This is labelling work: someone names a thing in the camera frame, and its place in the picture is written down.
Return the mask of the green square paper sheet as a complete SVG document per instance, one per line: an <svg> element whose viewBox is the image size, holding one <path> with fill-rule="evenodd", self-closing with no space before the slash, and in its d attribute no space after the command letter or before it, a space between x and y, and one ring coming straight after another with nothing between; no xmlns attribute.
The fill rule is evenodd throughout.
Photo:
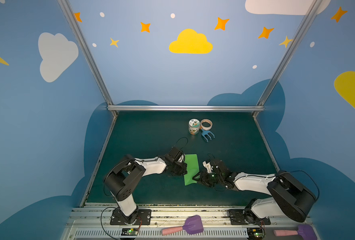
<svg viewBox="0 0 355 240"><path fill-rule="evenodd" d="M187 164L187 173L184 175L185 186L196 184L197 181L193 180L193 177L200 171L197 155L185 155L185 163Z"/></svg>

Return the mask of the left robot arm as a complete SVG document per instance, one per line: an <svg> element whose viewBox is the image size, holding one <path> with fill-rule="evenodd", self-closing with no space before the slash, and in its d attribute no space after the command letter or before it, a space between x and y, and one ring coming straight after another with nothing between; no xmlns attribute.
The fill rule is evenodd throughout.
<svg viewBox="0 0 355 240"><path fill-rule="evenodd" d="M166 154L151 159L134 158L126 155L107 174L104 186L108 188L118 205L122 222L128 225L135 223L138 217L138 206L132 193L142 177L154 174L169 173L173 176L183 176L187 173L185 154Z"/></svg>

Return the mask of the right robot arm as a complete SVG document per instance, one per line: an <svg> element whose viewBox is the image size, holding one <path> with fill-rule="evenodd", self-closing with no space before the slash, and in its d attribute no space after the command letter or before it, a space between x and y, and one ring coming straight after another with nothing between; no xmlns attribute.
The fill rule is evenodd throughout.
<svg viewBox="0 0 355 240"><path fill-rule="evenodd" d="M228 190L252 191L269 195L270 197L266 199L252 199L245 206L242 219L248 224L257 224L267 217L288 217L302 223L319 199L319 195L315 195L286 171L254 175L213 169L201 171L192 179L209 188L220 184Z"/></svg>

